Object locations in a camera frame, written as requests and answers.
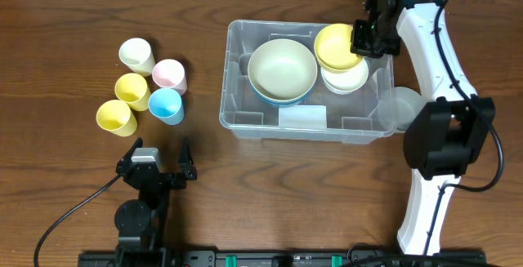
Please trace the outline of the beige large bowl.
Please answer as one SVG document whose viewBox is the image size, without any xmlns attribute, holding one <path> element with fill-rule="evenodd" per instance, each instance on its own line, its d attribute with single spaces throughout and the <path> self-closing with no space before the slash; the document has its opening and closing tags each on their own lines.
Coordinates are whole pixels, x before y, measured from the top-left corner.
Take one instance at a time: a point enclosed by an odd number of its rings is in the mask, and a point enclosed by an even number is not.
<svg viewBox="0 0 523 267">
<path fill-rule="evenodd" d="M 260 45 L 248 62 L 250 85 L 268 100 L 294 101 L 315 85 L 318 64 L 312 52 L 290 39 Z"/>
</svg>

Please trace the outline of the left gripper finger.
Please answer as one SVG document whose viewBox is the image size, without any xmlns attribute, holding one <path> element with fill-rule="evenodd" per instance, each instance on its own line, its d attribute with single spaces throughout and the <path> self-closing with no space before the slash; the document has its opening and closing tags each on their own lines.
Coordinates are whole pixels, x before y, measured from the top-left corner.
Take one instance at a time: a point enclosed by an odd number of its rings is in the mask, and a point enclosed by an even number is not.
<svg viewBox="0 0 523 267">
<path fill-rule="evenodd" d="M 141 148 L 143 146 L 143 140 L 141 137 L 138 137 L 132 147 L 124 154 L 124 156 L 121 158 L 121 163 L 129 163 L 132 160 L 132 155 L 136 151 L 136 149 Z"/>
<path fill-rule="evenodd" d="M 182 173 L 196 173 L 197 169 L 190 153 L 189 140 L 183 139 L 178 165 Z"/>
</svg>

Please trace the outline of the dark blue large bowl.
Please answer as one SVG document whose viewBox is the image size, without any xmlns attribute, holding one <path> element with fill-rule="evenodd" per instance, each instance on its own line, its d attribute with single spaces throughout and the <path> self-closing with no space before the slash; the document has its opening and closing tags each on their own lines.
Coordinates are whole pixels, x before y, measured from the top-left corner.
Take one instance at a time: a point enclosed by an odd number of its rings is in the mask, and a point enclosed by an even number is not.
<svg viewBox="0 0 523 267">
<path fill-rule="evenodd" d="M 277 108 L 290 108 L 290 107 L 293 107 L 295 105 L 299 105 L 304 99 L 306 99 L 306 96 L 302 97 L 302 98 L 299 98 L 297 100 L 294 100 L 294 101 L 286 101 L 286 102 L 276 102 L 276 101 L 273 101 L 273 100 L 268 100 L 266 98 L 264 98 L 263 96 L 260 96 L 260 95 L 257 95 L 257 97 L 266 102 L 267 104 L 271 105 L 271 106 L 274 106 L 274 107 L 277 107 Z"/>
</svg>

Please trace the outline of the yellow small bowl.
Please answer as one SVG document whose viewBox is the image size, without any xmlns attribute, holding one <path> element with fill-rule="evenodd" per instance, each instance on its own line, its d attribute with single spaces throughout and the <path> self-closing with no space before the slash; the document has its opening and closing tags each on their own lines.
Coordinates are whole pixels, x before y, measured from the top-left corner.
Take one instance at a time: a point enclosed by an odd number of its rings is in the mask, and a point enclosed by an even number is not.
<svg viewBox="0 0 523 267">
<path fill-rule="evenodd" d="M 315 37 L 314 51 L 320 65 L 333 73 L 356 67 L 363 57 L 351 52 L 351 24 L 330 24 Z"/>
</svg>

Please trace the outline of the white small bowl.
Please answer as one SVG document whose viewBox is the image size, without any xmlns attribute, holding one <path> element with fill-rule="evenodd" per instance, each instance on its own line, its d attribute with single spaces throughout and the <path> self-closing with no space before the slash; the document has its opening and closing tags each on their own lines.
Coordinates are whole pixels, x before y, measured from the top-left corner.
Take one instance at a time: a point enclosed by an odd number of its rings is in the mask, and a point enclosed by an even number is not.
<svg viewBox="0 0 523 267">
<path fill-rule="evenodd" d="M 361 88 L 369 78 L 369 67 L 365 60 L 343 73 L 333 73 L 321 68 L 324 85 L 333 93 L 346 95 Z"/>
</svg>

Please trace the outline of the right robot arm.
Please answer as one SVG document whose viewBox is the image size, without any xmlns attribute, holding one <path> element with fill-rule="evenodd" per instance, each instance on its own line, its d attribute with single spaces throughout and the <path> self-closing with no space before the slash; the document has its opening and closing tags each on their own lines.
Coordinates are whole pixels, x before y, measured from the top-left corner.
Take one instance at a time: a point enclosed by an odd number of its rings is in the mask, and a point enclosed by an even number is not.
<svg viewBox="0 0 523 267">
<path fill-rule="evenodd" d="M 481 98 L 467 80 L 449 38 L 444 9 L 449 0 L 367 0 L 367 20 L 357 20 L 351 52 L 379 58 L 398 55 L 405 46 L 422 97 L 427 99 L 405 132 L 403 150 L 412 169 L 404 221 L 397 241 L 405 255 L 433 256 L 455 189 L 474 163 L 487 136 L 498 154 L 494 187 L 503 174 L 503 147 L 493 127 L 491 98 Z"/>
</svg>

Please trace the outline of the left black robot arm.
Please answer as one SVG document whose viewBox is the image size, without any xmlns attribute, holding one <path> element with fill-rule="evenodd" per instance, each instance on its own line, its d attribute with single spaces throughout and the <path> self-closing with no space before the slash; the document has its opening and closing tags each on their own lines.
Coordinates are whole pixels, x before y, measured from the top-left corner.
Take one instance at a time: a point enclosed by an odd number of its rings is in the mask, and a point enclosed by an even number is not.
<svg viewBox="0 0 523 267">
<path fill-rule="evenodd" d="M 137 138 L 118 161 L 116 172 L 123 181 L 138 191 L 138 198 L 124 202 L 116 211 L 118 247 L 129 251 L 152 251 L 163 241 L 170 193 L 185 189 L 189 180 L 197 179 L 197 170 L 184 139 L 177 172 L 162 172 L 159 150 L 145 148 Z"/>
</svg>

